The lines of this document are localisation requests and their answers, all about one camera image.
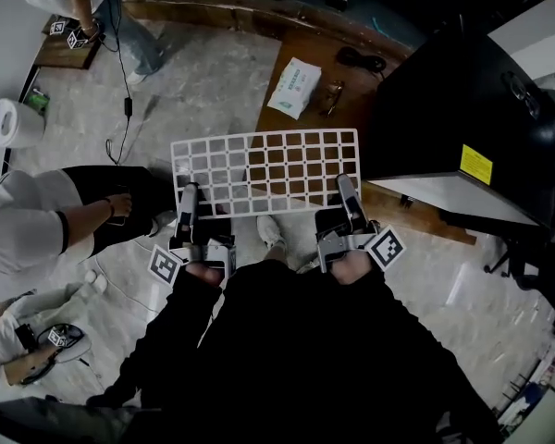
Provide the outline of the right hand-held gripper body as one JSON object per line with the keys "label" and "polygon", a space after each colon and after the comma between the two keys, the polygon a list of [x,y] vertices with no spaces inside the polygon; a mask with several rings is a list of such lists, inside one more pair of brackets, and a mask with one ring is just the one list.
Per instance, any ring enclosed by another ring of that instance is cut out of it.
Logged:
{"label": "right hand-held gripper body", "polygon": [[320,210],[315,213],[314,221],[323,273],[352,251],[368,253],[374,263],[386,271],[406,250],[391,227],[380,229],[379,224],[369,220],[361,208]]}

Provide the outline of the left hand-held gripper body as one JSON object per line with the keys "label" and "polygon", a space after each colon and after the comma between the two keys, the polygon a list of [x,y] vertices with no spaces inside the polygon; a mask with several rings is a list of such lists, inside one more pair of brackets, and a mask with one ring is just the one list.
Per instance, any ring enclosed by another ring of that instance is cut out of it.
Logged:
{"label": "left hand-held gripper body", "polygon": [[189,227],[177,222],[168,246],[154,246],[147,271],[157,281],[172,287],[179,271],[193,263],[218,271],[221,279],[232,276],[236,270],[236,249],[230,222],[195,222]]}

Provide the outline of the white wire grid shelf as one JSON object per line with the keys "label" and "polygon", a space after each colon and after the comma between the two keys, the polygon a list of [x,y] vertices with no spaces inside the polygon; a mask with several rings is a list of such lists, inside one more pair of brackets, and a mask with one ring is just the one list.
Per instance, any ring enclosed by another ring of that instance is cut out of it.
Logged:
{"label": "white wire grid shelf", "polygon": [[361,188],[356,129],[291,129],[173,142],[175,197],[198,186],[201,219],[339,207],[336,178]]}

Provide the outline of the black mini fridge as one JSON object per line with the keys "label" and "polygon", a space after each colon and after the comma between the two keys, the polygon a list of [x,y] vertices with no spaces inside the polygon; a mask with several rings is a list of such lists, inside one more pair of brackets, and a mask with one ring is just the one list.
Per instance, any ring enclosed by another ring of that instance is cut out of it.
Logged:
{"label": "black mini fridge", "polygon": [[[501,80],[540,104],[534,120]],[[453,24],[378,85],[361,149],[368,181],[453,213],[555,224],[555,102],[491,38]]]}

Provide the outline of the person's right forearm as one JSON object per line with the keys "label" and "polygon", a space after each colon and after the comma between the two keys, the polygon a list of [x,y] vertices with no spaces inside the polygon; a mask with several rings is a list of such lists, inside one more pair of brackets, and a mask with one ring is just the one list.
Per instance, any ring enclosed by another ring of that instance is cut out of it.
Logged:
{"label": "person's right forearm", "polygon": [[394,297],[382,270],[362,251],[346,253],[331,264],[341,285],[366,286],[376,295],[378,328],[385,342],[400,354],[401,375],[409,380],[408,395],[424,405],[424,418],[436,426],[444,413],[473,444],[501,444],[497,419],[446,349],[403,303]]}

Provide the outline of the person's left forearm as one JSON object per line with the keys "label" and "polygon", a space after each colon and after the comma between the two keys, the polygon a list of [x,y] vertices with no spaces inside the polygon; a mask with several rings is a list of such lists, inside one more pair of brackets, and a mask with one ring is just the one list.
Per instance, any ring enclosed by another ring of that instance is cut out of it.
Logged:
{"label": "person's left forearm", "polygon": [[118,408],[136,394],[143,408],[162,408],[172,401],[220,298],[222,280],[219,271],[199,263],[180,269],[166,306],[122,362],[115,383],[87,404]]}

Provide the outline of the black mini fridge door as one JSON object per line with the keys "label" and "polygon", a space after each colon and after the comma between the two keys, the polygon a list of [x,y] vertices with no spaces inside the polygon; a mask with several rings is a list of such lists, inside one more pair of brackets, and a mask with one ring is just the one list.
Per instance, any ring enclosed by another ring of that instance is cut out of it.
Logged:
{"label": "black mini fridge door", "polygon": [[539,225],[458,214],[444,209],[438,212],[440,219],[451,226],[493,235],[510,245],[542,249],[554,234],[552,229]]}

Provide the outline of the person's left white shoe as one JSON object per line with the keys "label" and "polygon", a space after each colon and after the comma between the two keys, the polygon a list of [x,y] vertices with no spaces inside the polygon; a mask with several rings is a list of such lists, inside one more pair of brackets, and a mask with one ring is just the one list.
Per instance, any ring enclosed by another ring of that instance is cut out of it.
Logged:
{"label": "person's left white shoe", "polygon": [[283,252],[287,251],[287,244],[282,236],[281,229],[272,216],[258,216],[256,225],[259,237],[267,250],[279,247]]}

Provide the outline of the low wooden table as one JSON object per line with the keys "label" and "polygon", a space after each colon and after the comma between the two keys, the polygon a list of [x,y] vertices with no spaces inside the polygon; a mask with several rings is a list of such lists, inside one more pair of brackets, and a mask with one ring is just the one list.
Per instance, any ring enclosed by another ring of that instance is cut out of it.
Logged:
{"label": "low wooden table", "polygon": [[[362,142],[368,127],[376,88],[382,77],[363,68],[350,68],[337,62],[336,54],[345,45],[309,31],[287,31],[282,38],[265,99],[270,98],[282,70],[293,57],[320,67],[321,79],[298,120],[264,106],[256,129],[275,131],[353,128],[358,131],[359,140]],[[322,117],[319,115],[319,98],[325,86],[334,80],[344,81],[345,88],[331,116]],[[381,225],[410,228],[467,245],[476,243],[476,237],[467,233],[465,229],[450,226],[441,220],[436,207],[420,201],[408,205],[401,201],[399,193],[370,183],[365,174],[361,175],[361,179],[365,212],[369,218],[380,222]]]}

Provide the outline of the amber tinted glasses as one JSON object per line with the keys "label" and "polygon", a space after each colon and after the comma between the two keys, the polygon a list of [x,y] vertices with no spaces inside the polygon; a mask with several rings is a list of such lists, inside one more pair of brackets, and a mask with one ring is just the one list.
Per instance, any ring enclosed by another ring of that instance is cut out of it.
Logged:
{"label": "amber tinted glasses", "polygon": [[325,86],[319,98],[319,115],[322,117],[330,117],[334,112],[342,92],[345,88],[345,82],[342,80],[334,80]]}

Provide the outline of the white tissue pack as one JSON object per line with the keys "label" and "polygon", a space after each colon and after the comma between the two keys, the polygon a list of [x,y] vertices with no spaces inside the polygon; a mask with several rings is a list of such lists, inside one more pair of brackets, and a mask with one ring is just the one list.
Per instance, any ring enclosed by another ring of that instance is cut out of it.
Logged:
{"label": "white tissue pack", "polygon": [[267,106],[298,120],[308,106],[322,69],[293,57],[282,71]]}

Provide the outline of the white toilet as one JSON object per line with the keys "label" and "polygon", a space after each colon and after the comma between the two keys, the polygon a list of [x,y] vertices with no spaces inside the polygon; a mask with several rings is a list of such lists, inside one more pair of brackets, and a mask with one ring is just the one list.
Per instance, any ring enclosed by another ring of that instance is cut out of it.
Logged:
{"label": "white toilet", "polygon": [[29,148],[41,141],[45,129],[42,115],[31,107],[0,98],[0,148]]}

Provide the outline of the small green container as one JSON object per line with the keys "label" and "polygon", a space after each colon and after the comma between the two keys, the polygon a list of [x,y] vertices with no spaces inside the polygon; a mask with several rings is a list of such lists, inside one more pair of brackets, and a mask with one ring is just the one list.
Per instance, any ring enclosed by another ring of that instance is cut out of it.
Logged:
{"label": "small green container", "polygon": [[47,106],[49,105],[49,97],[43,92],[39,91],[37,88],[31,89],[26,98],[26,105],[35,110],[39,114],[44,114],[46,112]]}

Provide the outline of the small wooden stand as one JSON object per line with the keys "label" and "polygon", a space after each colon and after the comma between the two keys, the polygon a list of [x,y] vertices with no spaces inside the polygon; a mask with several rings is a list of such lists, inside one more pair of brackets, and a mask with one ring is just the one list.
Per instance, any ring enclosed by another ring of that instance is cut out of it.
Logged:
{"label": "small wooden stand", "polygon": [[67,18],[68,25],[65,32],[62,35],[50,36],[50,26],[57,19],[65,18],[51,16],[43,27],[42,34],[45,36],[45,39],[35,57],[34,64],[38,67],[47,68],[89,69],[98,50],[102,46],[102,42],[97,40],[81,49],[70,50],[67,38],[71,31],[80,29],[80,24],[76,20]]}

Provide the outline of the long wooden platform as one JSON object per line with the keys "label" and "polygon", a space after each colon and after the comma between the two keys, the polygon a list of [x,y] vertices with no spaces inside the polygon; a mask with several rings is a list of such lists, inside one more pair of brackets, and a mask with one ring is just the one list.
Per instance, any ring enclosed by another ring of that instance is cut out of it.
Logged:
{"label": "long wooden platform", "polygon": [[412,47],[341,13],[294,0],[122,0],[136,19],[173,21],[258,34],[281,40],[290,30],[309,31],[399,60]]}

